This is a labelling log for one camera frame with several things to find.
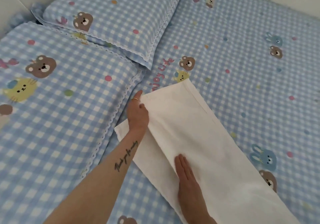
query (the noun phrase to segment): blue gingham bed sheet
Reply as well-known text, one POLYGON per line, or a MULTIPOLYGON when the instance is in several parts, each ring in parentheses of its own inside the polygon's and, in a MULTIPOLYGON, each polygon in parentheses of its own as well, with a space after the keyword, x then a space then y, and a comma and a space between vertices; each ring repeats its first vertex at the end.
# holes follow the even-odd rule
MULTIPOLYGON (((190 78, 300 223, 318 223, 320 21, 266 0, 180 0, 170 23, 133 94, 190 78)), ((108 223, 124 217, 181 223, 134 163, 108 223)))
POLYGON ((29 22, 0 42, 0 223, 42 223, 96 166, 145 70, 29 22))
POLYGON ((55 0, 44 23, 72 30, 103 46, 114 45, 151 69, 156 46, 179 0, 55 0))

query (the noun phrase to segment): forearm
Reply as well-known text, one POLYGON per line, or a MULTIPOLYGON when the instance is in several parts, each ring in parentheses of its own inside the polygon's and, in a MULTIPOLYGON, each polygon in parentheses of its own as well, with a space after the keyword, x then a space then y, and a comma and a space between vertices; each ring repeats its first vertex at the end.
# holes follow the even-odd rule
POLYGON ((45 224, 105 224, 143 136, 130 130, 119 145, 53 211, 45 224))

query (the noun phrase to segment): tattoo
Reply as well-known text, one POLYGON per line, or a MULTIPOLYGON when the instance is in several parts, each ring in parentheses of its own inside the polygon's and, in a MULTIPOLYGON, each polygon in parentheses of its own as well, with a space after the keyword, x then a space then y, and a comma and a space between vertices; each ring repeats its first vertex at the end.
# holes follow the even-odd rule
POLYGON ((131 156, 131 150, 134 149, 134 147, 138 147, 138 141, 135 141, 130 149, 126 149, 126 154, 124 155, 123 159, 120 158, 120 162, 119 163, 115 163, 114 164, 114 169, 118 170, 118 172, 120 172, 120 167, 122 166, 122 163, 124 162, 125 164, 127 164, 127 156, 131 156))

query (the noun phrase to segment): red dot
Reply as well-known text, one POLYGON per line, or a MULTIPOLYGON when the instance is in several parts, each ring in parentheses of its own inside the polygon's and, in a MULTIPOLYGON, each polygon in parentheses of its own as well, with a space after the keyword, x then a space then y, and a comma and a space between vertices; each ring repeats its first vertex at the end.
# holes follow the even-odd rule
POLYGON ((292 152, 287 152, 288 157, 294 157, 294 154, 292 152))
POLYGON ((28 40, 28 45, 34 45, 36 42, 34 40, 28 40))
POLYGON ((106 81, 110 82, 110 81, 112 80, 112 77, 108 75, 108 76, 106 76, 104 79, 105 79, 106 81))

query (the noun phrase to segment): pillowcase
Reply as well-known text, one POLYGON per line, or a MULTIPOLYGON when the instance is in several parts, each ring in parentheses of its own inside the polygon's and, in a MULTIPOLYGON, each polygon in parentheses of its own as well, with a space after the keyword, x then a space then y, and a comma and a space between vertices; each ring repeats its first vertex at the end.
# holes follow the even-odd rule
POLYGON ((42 223, 95 167, 144 71, 29 22, 0 42, 0 216, 42 223))
POLYGON ((92 36, 122 48, 139 56, 142 65, 151 69, 157 38, 161 38, 178 1, 55 0, 42 19, 76 31, 89 41, 92 39, 87 36, 92 36))

